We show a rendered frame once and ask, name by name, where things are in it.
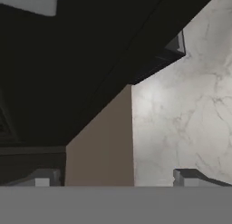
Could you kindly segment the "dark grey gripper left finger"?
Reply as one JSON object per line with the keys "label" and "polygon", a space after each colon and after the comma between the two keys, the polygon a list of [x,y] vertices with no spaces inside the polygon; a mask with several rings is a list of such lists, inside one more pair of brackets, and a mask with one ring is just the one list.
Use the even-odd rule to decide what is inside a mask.
{"label": "dark grey gripper left finger", "polygon": [[28,187],[52,187],[61,185],[61,172],[58,169],[38,169],[26,177],[5,184],[5,186]]}

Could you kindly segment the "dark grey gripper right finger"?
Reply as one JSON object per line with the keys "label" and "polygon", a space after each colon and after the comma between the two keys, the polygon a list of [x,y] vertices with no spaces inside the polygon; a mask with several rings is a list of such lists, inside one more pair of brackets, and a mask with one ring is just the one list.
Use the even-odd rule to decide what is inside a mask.
{"label": "dark grey gripper right finger", "polygon": [[197,169],[175,169],[173,186],[180,187],[232,187],[232,184],[207,177]]}

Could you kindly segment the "black cabinet door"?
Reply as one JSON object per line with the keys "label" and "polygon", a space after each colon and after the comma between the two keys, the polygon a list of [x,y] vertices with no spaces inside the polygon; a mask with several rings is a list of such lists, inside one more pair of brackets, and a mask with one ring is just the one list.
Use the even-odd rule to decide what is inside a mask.
{"label": "black cabinet door", "polygon": [[130,80],[131,85],[138,84],[165,67],[175,63],[186,55],[184,34],[179,32],[151,61],[145,63]]}

